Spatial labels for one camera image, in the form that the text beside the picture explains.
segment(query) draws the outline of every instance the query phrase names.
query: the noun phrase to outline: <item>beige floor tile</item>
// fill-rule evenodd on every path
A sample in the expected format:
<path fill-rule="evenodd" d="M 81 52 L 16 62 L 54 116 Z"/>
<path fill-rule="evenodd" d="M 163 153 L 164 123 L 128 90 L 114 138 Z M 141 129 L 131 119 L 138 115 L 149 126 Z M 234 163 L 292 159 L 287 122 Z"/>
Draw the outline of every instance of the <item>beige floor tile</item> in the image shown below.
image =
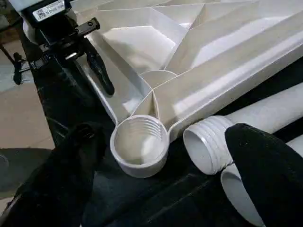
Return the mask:
<path fill-rule="evenodd" d="M 53 138 L 49 137 L 41 142 L 35 143 L 30 146 L 31 148 L 45 148 L 45 149 L 54 149 L 55 144 L 53 142 Z"/>
<path fill-rule="evenodd" d="M 34 84 L 0 93 L 0 147 L 25 148 L 51 134 Z"/>
<path fill-rule="evenodd" d="M 5 210 L 7 203 L 11 202 L 12 199 L 13 198 L 7 198 L 7 199 L 0 200 L 0 216 L 3 213 L 3 211 Z"/>

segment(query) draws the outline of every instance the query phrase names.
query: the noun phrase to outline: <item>black fabric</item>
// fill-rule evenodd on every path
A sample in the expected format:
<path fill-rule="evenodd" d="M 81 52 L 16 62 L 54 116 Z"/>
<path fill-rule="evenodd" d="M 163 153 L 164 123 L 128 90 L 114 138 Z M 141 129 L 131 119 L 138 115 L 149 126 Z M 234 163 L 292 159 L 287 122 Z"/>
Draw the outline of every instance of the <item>black fabric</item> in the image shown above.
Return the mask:
<path fill-rule="evenodd" d="M 303 158 L 275 136 L 246 124 L 230 127 L 225 137 L 264 224 L 302 226 Z"/>
<path fill-rule="evenodd" d="M 17 190 L 1 227 L 79 227 L 104 151 L 99 125 L 77 126 Z"/>

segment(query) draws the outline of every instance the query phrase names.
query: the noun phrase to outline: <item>white plastic panel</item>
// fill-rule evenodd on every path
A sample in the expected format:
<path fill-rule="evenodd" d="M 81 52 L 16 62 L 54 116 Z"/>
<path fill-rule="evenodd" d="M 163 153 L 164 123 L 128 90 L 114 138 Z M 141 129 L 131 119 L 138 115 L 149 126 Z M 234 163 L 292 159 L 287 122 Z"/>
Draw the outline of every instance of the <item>white plastic panel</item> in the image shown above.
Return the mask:
<path fill-rule="evenodd" d="M 116 123 L 154 116 L 171 140 L 303 53 L 300 0 L 113 0 L 87 9 L 78 20 L 100 22 L 89 39 L 116 88 L 112 98 L 99 89 L 107 112 Z"/>

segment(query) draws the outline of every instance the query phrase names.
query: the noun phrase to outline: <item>tiled floor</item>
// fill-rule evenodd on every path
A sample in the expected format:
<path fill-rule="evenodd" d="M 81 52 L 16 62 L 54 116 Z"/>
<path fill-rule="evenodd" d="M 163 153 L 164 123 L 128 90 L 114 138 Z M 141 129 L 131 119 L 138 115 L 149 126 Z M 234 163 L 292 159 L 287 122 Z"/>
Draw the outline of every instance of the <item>tiled floor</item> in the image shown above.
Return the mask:
<path fill-rule="evenodd" d="M 6 44 L 10 54 L 24 55 L 20 41 Z M 29 72 L 26 82 L 16 86 L 13 66 L 0 52 L 0 148 L 54 148 L 45 115 Z M 0 201 L 0 214 L 9 199 Z"/>

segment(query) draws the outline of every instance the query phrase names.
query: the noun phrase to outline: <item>black table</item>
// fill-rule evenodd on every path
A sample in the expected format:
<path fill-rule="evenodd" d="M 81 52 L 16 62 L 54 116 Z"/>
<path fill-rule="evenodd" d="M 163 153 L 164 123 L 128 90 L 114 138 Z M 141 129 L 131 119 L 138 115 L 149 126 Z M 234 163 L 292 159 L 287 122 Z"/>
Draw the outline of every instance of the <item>black table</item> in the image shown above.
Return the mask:
<path fill-rule="evenodd" d="M 20 31 L 29 60 L 39 50 Z M 114 124 L 103 107 L 86 107 L 58 75 L 33 73 L 37 91 L 56 145 L 69 128 L 86 121 L 103 124 L 107 143 Z M 222 109 L 229 114 L 303 82 L 303 58 Z M 278 131 L 285 142 L 303 134 L 303 119 Z M 173 142 L 164 169 L 148 179 L 135 179 L 120 169 L 109 148 L 96 172 L 83 227 L 99 226 L 251 226 L 227 200 L 220 175 L 206 176 L 191 162 L 182 139 Z"/>

